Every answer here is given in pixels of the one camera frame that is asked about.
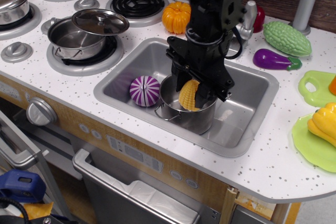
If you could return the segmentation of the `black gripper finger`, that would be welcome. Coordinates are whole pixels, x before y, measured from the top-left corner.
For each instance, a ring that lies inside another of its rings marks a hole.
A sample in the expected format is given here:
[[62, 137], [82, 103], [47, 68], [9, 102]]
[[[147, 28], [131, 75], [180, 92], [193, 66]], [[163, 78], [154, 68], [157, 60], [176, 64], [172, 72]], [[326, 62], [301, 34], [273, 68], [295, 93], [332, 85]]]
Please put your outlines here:
[[176, 61], [172, 62], [171, 73], [176, 92], [181, 91], [184, 85], [192, 79], [189, 65], [181, 65]]
[[195, 107], [201, 109], [207, 102], [216, 100], [213, 87], [201, 82], [195, 93]]

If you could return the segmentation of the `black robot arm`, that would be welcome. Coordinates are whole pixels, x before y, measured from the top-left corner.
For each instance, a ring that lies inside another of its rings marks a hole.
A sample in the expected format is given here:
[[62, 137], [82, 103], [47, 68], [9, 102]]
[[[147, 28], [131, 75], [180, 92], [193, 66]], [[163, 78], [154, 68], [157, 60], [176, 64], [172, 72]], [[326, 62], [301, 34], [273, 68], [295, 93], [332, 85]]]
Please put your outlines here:
[[241, 40], [236, 25], [243, 22], [246, 9], [242, 0], [189, 0], [191, 19], [186, 40], [170, 36], [166, 55], [172, 60], [176, 91], [191, 79], [199, 82], [195, 106], [202, 108], [214, 97], [225, 101], [234, 81], [224, 60], [233, 36]]

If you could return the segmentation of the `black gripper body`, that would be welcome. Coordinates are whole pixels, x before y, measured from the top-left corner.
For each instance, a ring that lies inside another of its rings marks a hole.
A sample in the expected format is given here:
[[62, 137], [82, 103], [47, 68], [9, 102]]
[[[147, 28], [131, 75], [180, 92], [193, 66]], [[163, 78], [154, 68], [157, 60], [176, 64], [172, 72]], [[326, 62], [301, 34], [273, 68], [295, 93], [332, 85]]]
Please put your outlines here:
[[233, 32], [229, 31], [212, 42], [193, 39], [190, 34], [186, 34], [186, 37], [184, 40], [169, 36], [166, 55], [172, 62], [189, 65], [192, 79], [213, 87], [216, 97], [226, 101], [235, 84], [224, 65]]

